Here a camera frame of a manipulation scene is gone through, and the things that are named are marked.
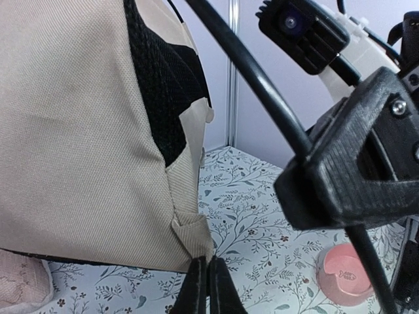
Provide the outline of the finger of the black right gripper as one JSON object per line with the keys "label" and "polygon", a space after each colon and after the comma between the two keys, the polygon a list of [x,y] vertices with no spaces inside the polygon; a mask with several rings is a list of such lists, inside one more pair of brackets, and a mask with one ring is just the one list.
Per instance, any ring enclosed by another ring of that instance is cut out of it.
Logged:
{"label": "finger of the black right gripper", "polygon": [[336,107],[303,162],[275,183],[296,229],[382,226],[418,213],[418,107],[381,67]]}

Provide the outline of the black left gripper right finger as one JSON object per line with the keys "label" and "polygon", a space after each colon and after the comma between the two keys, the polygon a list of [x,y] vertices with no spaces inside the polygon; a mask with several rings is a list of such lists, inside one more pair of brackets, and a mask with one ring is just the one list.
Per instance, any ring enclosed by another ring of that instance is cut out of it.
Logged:
{"label": "black left gripper right finger", "polygon": [[211,314],[247,314],[225,260],[216,256],[209,263],[209,300]]}

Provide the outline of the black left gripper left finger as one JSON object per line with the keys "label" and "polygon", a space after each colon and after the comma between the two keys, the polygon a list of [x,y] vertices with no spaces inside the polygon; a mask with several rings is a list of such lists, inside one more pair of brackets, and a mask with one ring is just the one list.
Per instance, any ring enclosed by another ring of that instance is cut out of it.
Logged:
{"label": "black left gripper left finger", "polygon": [[207,270],[205,256],[194,258],[181,285],[171,314],[204,314],[207,298]]}

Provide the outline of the beige patterned pet pillow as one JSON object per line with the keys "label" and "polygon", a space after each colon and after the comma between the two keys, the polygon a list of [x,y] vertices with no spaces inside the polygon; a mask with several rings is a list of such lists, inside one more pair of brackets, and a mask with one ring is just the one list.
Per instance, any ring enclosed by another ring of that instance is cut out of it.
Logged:
{"label": "beige patterned pet pillow", "polygon": [[1,251],[1,313],[33,313],[53,295],[46,261]]}

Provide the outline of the beige pet tent fabric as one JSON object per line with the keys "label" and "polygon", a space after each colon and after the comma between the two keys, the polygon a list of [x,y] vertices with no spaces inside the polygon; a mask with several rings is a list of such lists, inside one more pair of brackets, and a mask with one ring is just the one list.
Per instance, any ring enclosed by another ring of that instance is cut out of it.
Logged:
{"label": "beige pet tent fabric", "polygon": [[213,118],[167,1],[1,2],[1,248],[185,272]]}

